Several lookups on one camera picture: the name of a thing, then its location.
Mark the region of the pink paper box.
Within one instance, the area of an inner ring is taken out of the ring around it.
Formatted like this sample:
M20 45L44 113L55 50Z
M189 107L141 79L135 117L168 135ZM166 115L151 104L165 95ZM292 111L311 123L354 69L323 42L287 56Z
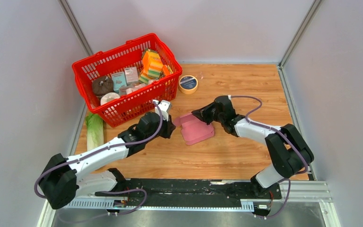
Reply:
M215 135L212 124L202 122L191 113L177 117L173 123L176 127L181 127L181 134L186 145L199 143Z

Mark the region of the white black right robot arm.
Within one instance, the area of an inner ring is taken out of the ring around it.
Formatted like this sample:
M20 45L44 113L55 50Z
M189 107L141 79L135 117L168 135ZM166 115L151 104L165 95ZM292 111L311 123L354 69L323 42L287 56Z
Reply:
M237 114L233 96L218 96L214 101L191 113L200 121L218 122L224 131L236 137L248 138L267 146L271 164L251 178L251 193L263 198L270 187L297 174L306 173L314 155L298 129L292 124L273 126Z

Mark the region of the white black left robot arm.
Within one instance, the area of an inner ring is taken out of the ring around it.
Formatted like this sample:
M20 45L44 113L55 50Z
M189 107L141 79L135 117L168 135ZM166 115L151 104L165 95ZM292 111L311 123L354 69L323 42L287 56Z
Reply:
M64 157L56 154L45 166L36 186L51 208L58 210L74 198L88 193L109 191L114 196L125 192L126 184L112 172L101 176L93 172L111 162L130 157L142 151L157 137L170 138L175 125L168 114L148 112L137 124L118 134L111 141L79 155Z

